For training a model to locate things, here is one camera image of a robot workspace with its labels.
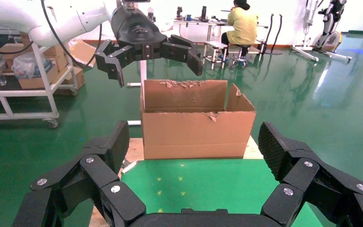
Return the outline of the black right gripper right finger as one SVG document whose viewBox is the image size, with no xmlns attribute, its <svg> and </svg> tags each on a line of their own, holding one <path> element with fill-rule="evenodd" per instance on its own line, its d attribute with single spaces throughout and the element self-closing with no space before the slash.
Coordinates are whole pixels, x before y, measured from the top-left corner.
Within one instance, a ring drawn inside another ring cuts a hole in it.
<svg viewBox="0 0 363 227">
<path fill-rule="evenodd" d="M 261 215 L 289 227 L 309 203 L 337 227 L 363 227 L 363 181 L 325 163 L 306 143 L 281 135 L 270 122 L 260 127 L 258 147 L 278 181 Z"/>
</svg>

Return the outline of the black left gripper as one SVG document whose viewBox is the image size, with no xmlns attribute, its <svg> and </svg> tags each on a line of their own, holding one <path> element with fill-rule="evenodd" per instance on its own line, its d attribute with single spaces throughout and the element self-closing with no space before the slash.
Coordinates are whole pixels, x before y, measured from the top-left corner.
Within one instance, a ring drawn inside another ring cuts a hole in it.
<svg viewBox="0 0 363 227">
<path fill-rule="evenodd" d="M 139 9 L 118 8 L 111 20 L 117 43 L 105 40 L 94 57 L 97 68 L 107 73 L 109 79 L 125 86 L 122 69 L 134 60 L 166 58 L 186 63 L 189 69 L 201 76 L 203 62 L 197 44 L 178 35 L 162 34 L 158 27 Z"/>
</svg>

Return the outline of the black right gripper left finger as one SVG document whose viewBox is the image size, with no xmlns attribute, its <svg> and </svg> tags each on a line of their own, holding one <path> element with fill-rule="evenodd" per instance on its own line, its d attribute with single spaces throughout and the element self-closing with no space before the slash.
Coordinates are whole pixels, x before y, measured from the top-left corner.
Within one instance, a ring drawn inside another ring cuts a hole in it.
<svg viewBox="0 0 363 227">
<path fill-rule="evenodd" d="M 73 160 L 33 180 L 13 226 L 61 227 L 86 200 L 108 225 L 131 226 L 146 214 L 146 206 L 118 176 L 129 141 L 128 123 L 119 121 L 112 134 L 90 140 Z"/>
</svg>

